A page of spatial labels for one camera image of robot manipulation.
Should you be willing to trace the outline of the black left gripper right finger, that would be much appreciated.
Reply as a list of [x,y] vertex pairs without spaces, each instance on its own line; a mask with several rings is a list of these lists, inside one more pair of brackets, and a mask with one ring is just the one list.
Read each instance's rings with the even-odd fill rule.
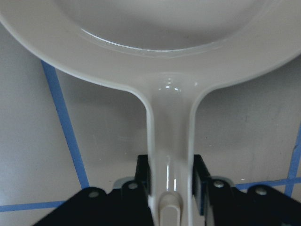
[[206,226],[299,226],[301,204],[263,184],[247,192],[227,178],[211,176],[201,155],[194,155],[192,194]]

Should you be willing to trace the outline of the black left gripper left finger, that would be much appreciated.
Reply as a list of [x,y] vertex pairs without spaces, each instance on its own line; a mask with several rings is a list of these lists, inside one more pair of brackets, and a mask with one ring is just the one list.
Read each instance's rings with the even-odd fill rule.
[[135,176],[106,193],[98,187],[82,189],[44,216],[37,226],[152,226],[148,205],[151,172],[147,155],[137,157]]

